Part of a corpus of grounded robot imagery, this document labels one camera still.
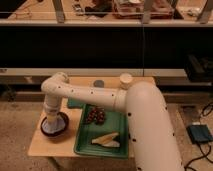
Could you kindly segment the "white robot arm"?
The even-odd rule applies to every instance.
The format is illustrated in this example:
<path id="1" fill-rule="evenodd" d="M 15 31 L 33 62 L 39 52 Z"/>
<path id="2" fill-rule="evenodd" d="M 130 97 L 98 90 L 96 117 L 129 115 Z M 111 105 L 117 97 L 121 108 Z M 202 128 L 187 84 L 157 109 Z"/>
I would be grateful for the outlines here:
<path id="1" fill-rule="evenodd" d="M 64 98 L 125 113 L 138 171 L 184 171 L 167 104 L 156 85 L 139 81 L 127 89 L 76 86 L 59 72 L 46 79 L 41 90 L 50 120 Z"/>

